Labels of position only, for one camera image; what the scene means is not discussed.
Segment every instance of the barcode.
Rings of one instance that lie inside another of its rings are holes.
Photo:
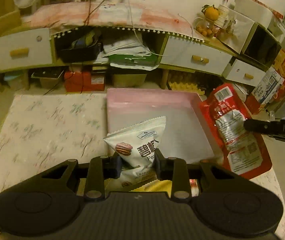
[[[248,145],[248,151],[249,153],[253,153],[257,151],[257,144],[255,142]]]
[[[219,90],[217,93],[215,93],[215,97],[219,102],[226,100],[227,98],[232,97],[232,93],[230,91],[230,88],[225,87],[222,90]]]

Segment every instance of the stack of paper cups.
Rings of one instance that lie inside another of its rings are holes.
[[[218,19],[215,21],[215,25],[220,28],[223,28],[225,24],[225,20],[227,19],[227,16],[229,13],[229,8],[221,4],[218,7],[218,11],[220,14],[219,14]]]

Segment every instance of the screw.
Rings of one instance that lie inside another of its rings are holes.
[[[186,191],[176,191],[174,194],[173,194],[176,198],[179,198],[179,199],[186,199],[189,197],[189,193],[186,192]]]
[[[90,190],[86,193],[88,198],[99,198],[102,196],[102,193],[98,190]]]

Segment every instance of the wooden drawer handle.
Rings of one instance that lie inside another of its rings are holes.
[[[26,57],[29,54],[29,48],[14,49],[10,51],[10,57]]]
[[[199,57],[199,56],[196,56],[196,55],[192,55],[192,59],[195,60],[195,61],[200,61],[201,63],[205,63],[205,64],[209,63],[209,59],[205,58],[205,57]]]
[[[244,77],[248,78],[248,79],[253,79],[253,75],[250,75],[250,74],[247,74],[247,73],[245,73]]]

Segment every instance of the red box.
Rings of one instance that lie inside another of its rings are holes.
[[[71,72],[64,75],[67,92],[104,91],[105,75],[91,74],[89,71]]]

